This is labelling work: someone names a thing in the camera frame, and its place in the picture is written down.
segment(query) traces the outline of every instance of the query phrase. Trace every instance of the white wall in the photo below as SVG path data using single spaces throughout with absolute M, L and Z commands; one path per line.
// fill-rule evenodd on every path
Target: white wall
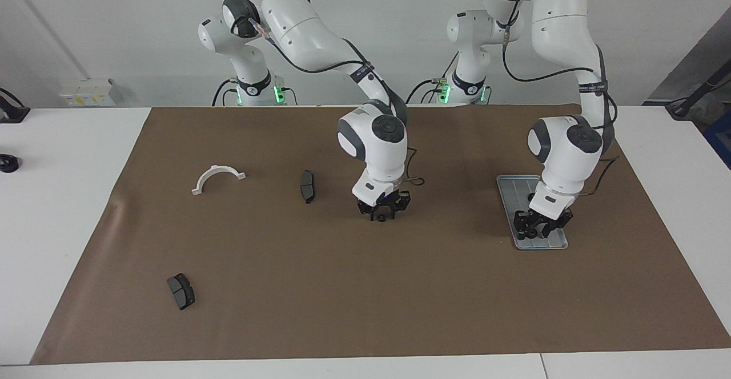
M 83 71 L 115 79 L 127 106 L 208 105 L 218 82 L 232 74 L 227 60 L 206 51 L 196 34 L 198 23 L 219 11 L 221 0 L 29 1 Z M 402 95 L 444 70 L 454 52 L 445 31 L 450 15 L 481 7 L 481 0 L 312 1 L 330 28 L 354 41 Z M 590 28 L 605 52 L 614 98 L 621 104 L 642 103 L 729 5 L 731 0 L 590 0 Z M 29 25 L 28 12 L 22 1 L 0 0 L 0 85 L 31 106 L 51 106 L 57 78 L 79 71 L 59 54 L 53 38 L 39 37 L 38 23 Z M 303 75 L 263 41 L 254 45 L 297 90 L 301 103 L 363 100 L 342 75 Z M 555 70 L 530 45 L 525 35 L 510 46 L 514 72 Z M 571 75 L 526 87 L 509 80 L 499 49 L 491 51 L 488 83 L 495 87 L 494 103 L 577 100 Z

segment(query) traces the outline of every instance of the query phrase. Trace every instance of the green led light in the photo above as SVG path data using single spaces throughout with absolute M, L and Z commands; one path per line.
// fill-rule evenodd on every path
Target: green led light
M 449 85 L 444 86 L 441 90 L 441 96 L 439 97 L 439 100 L 442 103 L 448 103 L 449 102 L 449 93 L 452 92 L 452 87 Z
M 276 96 L 276 102 L 277 103 L 283 103 L 284 102 L 284 95 L 282 94 L 281 88 L 274 87 L 274 96 Z

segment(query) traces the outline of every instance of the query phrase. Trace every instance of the velcro strap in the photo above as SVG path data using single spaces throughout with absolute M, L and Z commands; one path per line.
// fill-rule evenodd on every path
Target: velcro strap
M 602 82 L 594 83 L 583 83 L 579 85 L 580 94 L 595 94 L 599 92 L 606 92 L 609 90 L 609 82 L 603 80 Z
M 366 75 L 373 72 L 374 69 L 375 68 L 373 67 L 373 64 L 371 64 L 371 62 L 366 62 L 366 64 L 362 65 L 358 70 L 350 74 L 350 78 L 352 78 L 355 83 L 360 83 L 361 80 L 363 80 Z

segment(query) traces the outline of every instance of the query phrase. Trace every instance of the power strip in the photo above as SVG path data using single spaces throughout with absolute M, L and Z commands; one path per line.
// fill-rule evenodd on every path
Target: power strip
M 66 106 L 117 106 L 122 96 L 111 79 L 63 79 L 58 96 Z

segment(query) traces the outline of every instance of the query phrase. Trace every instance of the white plastic part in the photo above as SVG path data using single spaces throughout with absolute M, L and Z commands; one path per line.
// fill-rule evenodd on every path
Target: white plastic part
M 570 142 L 567 130 L 577 124 L 569 116 L 542 118 L 551 139 L 551 151 L 548 153 L 541 173 L 541 181 L 536 189 L 536 196 L 530 207 L 553 220 L 559 218 L 565 208 L 570 207 L 584 187 L 584 182 L 592 175 L 601 158 L 601 148 L 594 153 L 583 152 Z M 528 134 L 528 147 L 532 137 L 538 139 L 535 131 Z M 535 155 L 535 142 L 531 151 Z
M 254 38 L 238 38 L 233 35 L 227 26 L 217 18 L 209 18 L 198 25 L 198 38 L 206 49 L 226 56 L 236 71 L 236 77 L 241 82 L 258 83 L 265 80 L 270 74 L 267 68 L 264 53 L 255 46 L 247 45 Z M 272 80 L 282 82 L 280 77 L 271 74 Z M 272 106 L 284 105 L 279 103 L 274 87 L 270 83 L 262 92 L 249 95 L 237 87 L 242 106 Z
M 365 170 L 353 187 L 353 195 L 372 207 L 382 194 L 388 195 L 399 187 L 408 152 L 406 132 L 404 139 L 398 143 L 386 142 L 373 133 L 373 121 L 382 115 L 375 106 L 365 104 L 340 118 L 352 127 L 365 148 Z M 344 135 L 339 133 L 338 140 L 348 155 L 357 154 L 355 145 Z
M 533 49 L 543 59 L 562 67 L 587 67 L 595 73 L 575 71 L 578 83 L 601 80 L 601 61 L 598 48 L 587 25 L 587 0 L 532 0 Z M 580 94 L 581 116 L 589 125 L 605 123 L 603 96 Z
M 510 41 L 515 41 L 523 33 L 524 20 L 519 17 L 510 31 Z M 467 10 L 452 15 L 447 23 L 447 36 L 459 49 L 459 59 L 454 73 L 468 83 L 479 83 L 488 75 L 490 54 L 483 48 L 485 45 L 502 44 L 504 30 L 486 10 Z M 474 103 L 482 94 L 482 90 L 464 92 L 457 86 L 452 75 L 448 80 L 448 103 Z
M 203 185 L 208 181 L 209 178 L 216 174 L 222 174 L 224 172 L 228 172 L 229 174 L 235 175 L 239 181 L 241 179 L 246 178 L 246 174 L 243 172 L 236 171 L 234 168 L 231 168 L 230 166 L 211 166 L 211 169 L 204 172 L 203 175 L 200 176 L 198 179 L 198 186 L 192 190 L 193 195 L 200 195 L 203 193 Z
M 533 155 L 539 155 L 541 153 L 541 141 L 538 140 L 538 135 L 534 130 L 528 133 L 528 148 Z

